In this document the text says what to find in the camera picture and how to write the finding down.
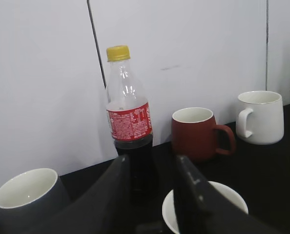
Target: gray mug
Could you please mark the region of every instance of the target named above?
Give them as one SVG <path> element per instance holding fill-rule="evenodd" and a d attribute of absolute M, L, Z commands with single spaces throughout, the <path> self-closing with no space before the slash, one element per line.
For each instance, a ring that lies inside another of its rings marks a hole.
<path fill-rule="evenodd" d="M 49 168 L 22 173 L 0 187 L 0 227 L 19 234 L 70 204 L 57 173 Z"/>

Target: red bottle label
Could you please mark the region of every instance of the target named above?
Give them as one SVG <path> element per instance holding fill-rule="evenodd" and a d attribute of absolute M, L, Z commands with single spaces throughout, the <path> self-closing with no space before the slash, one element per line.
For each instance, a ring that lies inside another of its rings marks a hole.
<path fill-rule="evenodd" d="M 148 102 L 131 110 L 107 111 L 111 134 L 116 140 L 137 140 L 152 131 Z"/>

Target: plastic bottle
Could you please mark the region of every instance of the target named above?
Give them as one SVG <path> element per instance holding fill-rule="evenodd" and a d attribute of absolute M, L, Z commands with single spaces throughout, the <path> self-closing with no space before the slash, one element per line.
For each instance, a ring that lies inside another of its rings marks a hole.
<path fill-rule="evenodd" d="M 130 159 L 132 198 L 155 191 L 158 174 L 152 157 L 152 126 L 148 100 L 140 81 L 134 78 L 127 46 L 107 48 L 110 79 L 106 87 L 107 114 L 119 155 Z"/>

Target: white mug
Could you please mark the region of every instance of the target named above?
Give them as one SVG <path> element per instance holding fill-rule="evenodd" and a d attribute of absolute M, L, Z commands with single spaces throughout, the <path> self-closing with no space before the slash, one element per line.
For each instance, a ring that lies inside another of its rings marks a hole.
<path fill-rule="evenodd" d="M 238 96 L 236 133 L 242 140 L 269 145 L 284 135 L 282 96 L 271 91 L 252 91 Z"/>
<path fill-rule="evenodd" d="M 230 187 L 218 183 L 209 181 L 209 183 L 219 192 L 221 193 L 227 200 L 241 209 L 243 212 L 248 214 L 248 207 L 244 199 L 233 189 Z M 166 225 L 170 228 L 170 230 L 179 234 L 179 227 L 175 216 L 174 204 L 173 204 L 173 190 L 171 190 L 164 199 L 163 202 L 163 218 Z"/>

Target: white wall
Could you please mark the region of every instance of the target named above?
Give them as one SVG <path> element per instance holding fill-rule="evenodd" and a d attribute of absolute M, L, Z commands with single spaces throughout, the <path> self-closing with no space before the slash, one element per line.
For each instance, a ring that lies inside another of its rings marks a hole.
<path fill-rule="evenodd" d="M 290 103 L 290 0 L 269 2 L 268 90 Z"/>
<path fill-rule="evenodd" d="M 0 185 L 115 155 L 85 1 L 0 0 Z"/>
<path fill-rule="evenodd" d="M 171 115 L 184 107 L 235 120 L 241 92 L 264 90 L 266 0 L 91 1 L 105 50 L 127 44 L 134 73 L 149 98 L 154 144 L 170 137 Z"/>

